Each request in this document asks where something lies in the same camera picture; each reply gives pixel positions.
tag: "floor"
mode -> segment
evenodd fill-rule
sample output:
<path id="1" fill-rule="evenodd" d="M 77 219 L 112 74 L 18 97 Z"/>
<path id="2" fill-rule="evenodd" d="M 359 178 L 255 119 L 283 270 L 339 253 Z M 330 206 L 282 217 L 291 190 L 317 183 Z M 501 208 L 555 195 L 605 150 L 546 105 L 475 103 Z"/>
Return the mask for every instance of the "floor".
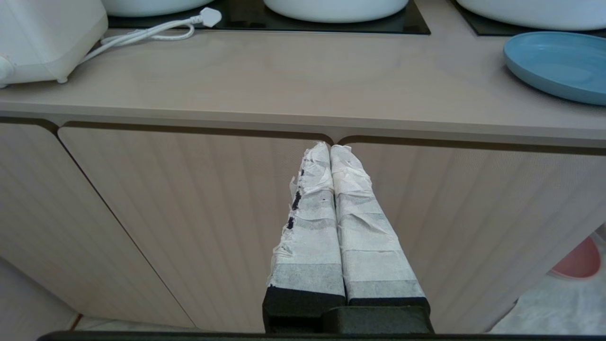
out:
<path id="1" fill-rule="evenodd" d="M 606 335 L 606 242 L 593 239 L 602 254 L 595 277 L 571 281 L 546 275 L 490 333 Z"/>
<path id="2" fill-rule="evenodd" d="M 204 332 L 196 328 L 171 327 L 162 325 L 152 325 L 150 323 L 128 322 L 122 320 L 98 319 L 96 317 L 82 317 L 76 325 L 76 330 L 80 331 L 172 331 L 172 332 Z"/>

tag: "pink bowl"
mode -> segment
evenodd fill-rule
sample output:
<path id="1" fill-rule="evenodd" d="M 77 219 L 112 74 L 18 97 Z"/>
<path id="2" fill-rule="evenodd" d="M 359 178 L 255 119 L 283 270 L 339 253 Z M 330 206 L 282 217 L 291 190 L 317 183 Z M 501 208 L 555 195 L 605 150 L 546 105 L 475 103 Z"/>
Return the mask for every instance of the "pink bowl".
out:
<path id="1" fill-rule="evenodd" d="M 572 280 L 590 279 L 602 266 L 602 257 L 591 237 L 585 239 L 574 250 L 551 269 L 553 274 Z"/>

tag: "white power cord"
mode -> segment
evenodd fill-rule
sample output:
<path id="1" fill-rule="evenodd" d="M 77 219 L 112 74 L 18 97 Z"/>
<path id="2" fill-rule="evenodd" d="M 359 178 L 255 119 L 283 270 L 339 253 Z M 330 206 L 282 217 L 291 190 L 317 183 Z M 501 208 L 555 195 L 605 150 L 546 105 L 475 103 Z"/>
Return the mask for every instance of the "white power cord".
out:
<path id="1" fill-rule="evenodd" d="M 125 35 L 111 36 L 111 37 L 102 39 L 101 40 L 102 46 L 100 48 L 90 52 L 88 55 L 86 55 L 82 59 L 80 64 L 86 62 L 87 60 L 89 60 L 91 58 L 96 57 L 97 55 L 106 51 L 110 47 L 129 45 L 129 44 L 133 44 L 134 42 L 141 41 L 143 39 L 164 40 L 164 41 L 187 39 L 187 38 L 191 37 L 194 33 L 193 24 L 202 24 L 206 27 L 213 27 L 219 21 L 221 21 L 221 18 L 222 18 L 221 12 L 207 7 L 200 11 L 200 15 L 192 16 L 189 19 L 169 21 L 169 22 L 165 22 L 163 24 L 154 26 L 149 29 L 136 30 L 136 31 L 127 33 Z M 166 31 L 168 29 L 173 29 L 177 26 L 187 26 L 187 27 L 189 27 L 189 31 L 187 31 L 187 33 L 184 33 L 182 35 L 163 36 L 163 35 L 157 34 L 162 31 Z"/>

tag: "induction hob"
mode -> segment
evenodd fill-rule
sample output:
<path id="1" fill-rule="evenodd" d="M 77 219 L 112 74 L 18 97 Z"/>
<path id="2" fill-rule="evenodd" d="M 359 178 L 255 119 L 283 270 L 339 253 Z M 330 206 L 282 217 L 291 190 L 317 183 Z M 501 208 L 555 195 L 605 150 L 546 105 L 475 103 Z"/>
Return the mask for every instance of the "induction hob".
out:
<path id="1" fill-rule="evenodd" d="M 405 9 L 387 18 L 354 24 L 323 24 L 287 18 L 267 8 L 263 0 L 215 0 L 206 6 L 171 15 L 144 18 L 110 16 L 109 27 L 147 29 L 167 21 L 197 15 L 204 7 L 214 8 L 222 13 L 223 19 L 213 28 L 218 30 L 431 34 L 414 0 L 410 0 Z M 202 24 L 194 26 L 197 29 L 208 29 Z"/>
<path id="2" fill-rule="evenodd" d="M 450 0 L 456 9 L 461 13 L 467 24 L 476 32 L 479 36 L 514 36 L 520 33 L 546 31 L 532 29 L 530 27 L 517 26 L 506 24 L 504 22 L 485 18 L 481 15 L 477 15 L 459 5 L 456 0 Z M 583 33 L 586 35 L 600 36 L 606 38 L 606 29 L 594 30 L 594 31 L 570 31 L 575 33 Z"/>

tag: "blue plate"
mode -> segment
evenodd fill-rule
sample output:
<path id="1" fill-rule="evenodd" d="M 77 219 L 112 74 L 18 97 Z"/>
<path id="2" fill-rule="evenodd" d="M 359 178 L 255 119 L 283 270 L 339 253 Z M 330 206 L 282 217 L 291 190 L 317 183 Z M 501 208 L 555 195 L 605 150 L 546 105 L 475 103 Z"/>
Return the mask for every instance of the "blue plate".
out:
<path id="1" fill-rule="evenodd" d="M 566 32 L 517 35 L 503 49 L 507 67 L 554 96 L 606 106 L 606 39 Z"/>

